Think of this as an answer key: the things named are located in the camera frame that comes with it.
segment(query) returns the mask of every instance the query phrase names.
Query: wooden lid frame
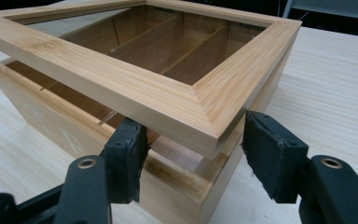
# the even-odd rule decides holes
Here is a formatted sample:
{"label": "wooden lid frame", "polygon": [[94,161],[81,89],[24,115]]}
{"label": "wooden lid frame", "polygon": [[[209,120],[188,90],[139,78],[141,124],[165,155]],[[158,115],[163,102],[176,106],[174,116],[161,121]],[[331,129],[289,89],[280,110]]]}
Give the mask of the wooden lid frame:
{"label": "wooden lid frame", "polygon": [[[141,5],[267,28],[190,86],[23,25]],[[103,1],[0,11],[0,50],[214,158],[293,44],[300,25],[300,21],[176,0]]]}

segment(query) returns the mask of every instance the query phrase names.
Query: dark background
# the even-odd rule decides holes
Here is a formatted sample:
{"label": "dark background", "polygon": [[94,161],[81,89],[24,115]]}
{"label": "dark background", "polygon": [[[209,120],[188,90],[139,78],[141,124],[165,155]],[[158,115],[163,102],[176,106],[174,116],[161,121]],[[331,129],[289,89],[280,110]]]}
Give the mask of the dark background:
{"label": "dark background", "polygon": [[[18,7],[37,7],[60,2],[61,0],[0,0],[0,9],[11,9]],[[282,16],[286,0],[186,0],[199,4],[213,5],[218,7],[234,8],[238,10],[251,11],[271,16]],[[358,35],[358,19],[329,15],[318,12],[292,9],[289,19],[303,21],[302,26],[338,32],[349,35]]]}

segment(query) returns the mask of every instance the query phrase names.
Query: wooden box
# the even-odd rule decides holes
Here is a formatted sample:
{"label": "wooden box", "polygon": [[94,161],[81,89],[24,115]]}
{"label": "wooden box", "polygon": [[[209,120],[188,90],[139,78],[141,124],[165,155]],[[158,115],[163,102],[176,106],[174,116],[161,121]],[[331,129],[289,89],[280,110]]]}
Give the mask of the wooden box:
{"label": "wooden box", "polygon": [[[56,37],[41,21],[71,28]],[[206,223],[241,158],[245,110],[266,108],[299,25],[181,1],[2,12],[0,50],[13,59],[0,88],[76,158],[99,154],[124,116],[142,123],[152,149],[140,205],[166,223]]]}

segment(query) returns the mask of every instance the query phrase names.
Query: light wood tabletop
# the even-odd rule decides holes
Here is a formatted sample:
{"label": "light wood tabletop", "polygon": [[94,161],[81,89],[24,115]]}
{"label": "light wood tabletop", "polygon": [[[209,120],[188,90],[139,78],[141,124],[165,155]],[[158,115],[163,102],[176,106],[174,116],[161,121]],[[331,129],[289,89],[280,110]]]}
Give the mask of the light wood tabletop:
{"label": "light wood tabletop", "polygon": [[[266,114],[307,143],[309,157],[337,157],[358,174],[358,36],[302,27]],[[73,159],[0,90],[0,192],[24,202],[61,184]],[[273,202],[243,156],[210,223],[300,223],[298,202]],[[112,207],[116,223],[158,223],[136,203]]]}

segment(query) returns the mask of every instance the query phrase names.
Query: table surface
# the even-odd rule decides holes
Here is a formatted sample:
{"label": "table surface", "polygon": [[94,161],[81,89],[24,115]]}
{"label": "table surface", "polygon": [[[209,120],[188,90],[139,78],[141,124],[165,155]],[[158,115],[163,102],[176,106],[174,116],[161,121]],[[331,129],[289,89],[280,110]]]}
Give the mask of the table surface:
{"label": "table surface", "polygon": [[[309,157],[337,157],[358,174],[358,36],[302,27],[266,114],[306,142]],[[61,184],[73,159],[0,90],[0,192],[30,199]],[[273,202],[243,156],[210,223],[300,223],[298,203]],[[112,210],[116,223],[159,223],[137,203]]]}

